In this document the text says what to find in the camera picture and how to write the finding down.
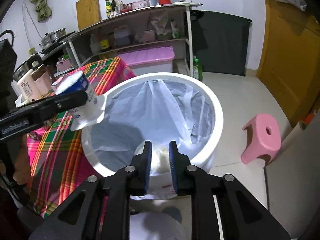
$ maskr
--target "white trash can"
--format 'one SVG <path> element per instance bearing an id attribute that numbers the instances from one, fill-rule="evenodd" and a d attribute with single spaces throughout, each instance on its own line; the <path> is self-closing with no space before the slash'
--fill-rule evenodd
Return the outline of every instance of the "white trash can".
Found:
<path id="1" fill-rule="evenodd" d="M 191 164 L 209 172 L 223 127 L 216 95 L 202 82 L 176 73 L 151 73 L 110 89 L 104 120 L 82 130 L 84 154 L 102 176 L 130 165 L 141 144 L 175 140 Z M 174 197 L 170 172 L 151 171 L 149 191 L 135 199 Z"/>

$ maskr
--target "white wall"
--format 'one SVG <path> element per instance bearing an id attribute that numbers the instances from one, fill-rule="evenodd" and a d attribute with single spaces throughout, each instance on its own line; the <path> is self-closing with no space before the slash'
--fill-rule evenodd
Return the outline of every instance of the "white wall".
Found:
<path id="1" fill-rule="evenodd" d="M 48 0 L 48 5 L 52 9 L 52 17 L 48 20 L 38 23 L 34 5 L 28 0 L 15 0 L 7 12 L 4 20 L 0 24 L 0 30 L 12 29 L 16 34 L 14 49 L 18 55 L 17 66 L 28 58 L 29 45 L 26 39 L 22 22 L 22 3 L 26 3 L 31 16 L 43 36 L 47 32 L 56 31 L 60 28 L 66 28 L 67 32 L 78 30 L 76 19 L 76 2 L 78 0 Z M 105 0 L 100 1 L 100 10 L 102 19 L 106 18 Z M 138 0 L 122 0 L 129 3 Z M 265 2 L 264 0 L 193 0 L 193 2 L 203 3 L 198 7 L 199 10 L 217 11 L 233 14 L 241 17 L 247 17 L 253 20 L 252 30 L 249 37 L 247 68 L 257 69 L 261 57 L 261 51 L 264 39 L 265 28 Z M 32 46 L 37 51 L 41 51 L 39 43 L 40 37 L 36 33 L 32 22 L 24 9 L 27 22 L 27 30 L 30 33 Z"/>
<path id="2" fill-rule="evenodd" d="M 252 20 L 249 32 L 248 54 L 246 67 L 258 69 L 264 41 L 266 24 L 265 0 L 242 0 L 243 17 Z"/>

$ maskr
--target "wooden cutting board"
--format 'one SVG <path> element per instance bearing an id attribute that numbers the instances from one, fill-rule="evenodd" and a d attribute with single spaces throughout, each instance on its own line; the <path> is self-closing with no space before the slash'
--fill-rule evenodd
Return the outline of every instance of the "wooden cutting board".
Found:
<path id="1" fill-rule="evenodd" d="M 79 30 L 101 21 L 99 0 L 80 0 L 76 10 Z"/>

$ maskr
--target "cooking pot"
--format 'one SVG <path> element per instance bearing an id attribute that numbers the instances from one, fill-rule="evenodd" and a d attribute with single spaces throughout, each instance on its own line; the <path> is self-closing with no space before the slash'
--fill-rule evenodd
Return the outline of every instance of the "cooking pot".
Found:
<path id="1" fill-rule="evenodd" d="M 52 42 L 57 41 L 60 37 L 66 35 L 66 28 L 62 28 L 60 30 L 57 30 L 56 32 L 51 34 L 51 40 Z"/>
<path id="2" fill-rule="evenodd" d="M 51 40 L 52 34 L 54 34 L 54 32 L 45 34 L 45 37 L 41 40 L 41 43 L 39 44 L 42 47 L 42 49 L 47 49 L 53 43 L 53 41 Z"/>
<path id="3" fill-rule="evenodd" d="M 33 62 L 38 62 L 38 64 L 33 67 Z M 32 55 L 14 71 L 13 79 L 18 82 L 30 69 L 35 70 L 42 64 L 42 59 L 38 54 Z"/>

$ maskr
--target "tiled floor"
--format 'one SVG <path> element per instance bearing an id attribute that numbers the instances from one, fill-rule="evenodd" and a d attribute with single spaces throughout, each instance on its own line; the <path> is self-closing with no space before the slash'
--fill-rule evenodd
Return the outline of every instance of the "tiled floor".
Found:
<path id="1" fill-rule="evenodd" d="M 266 113 L 277 120 L 282 137 L 285 137 L 292 128 L 276 100 L 259 79 L 218 73 L 204 73 L 203 76 L 203 83 L 217 95 L 224 115 L 223 131 L 210 174 L 217 176 L 233 174 L 267 207 L 264 160 L 256 159 L 248 165 L 240 160 L 247 142 L 247 134 L 242 127 L 256 114 Z M 137 210 L 157 211 L 166 206 L 176 206 L 181 211 L 182 225 L 186 230 L 187 239 L 191 239 L 189 197 L 167 201 L 140 201 L 133 205 Z"/>

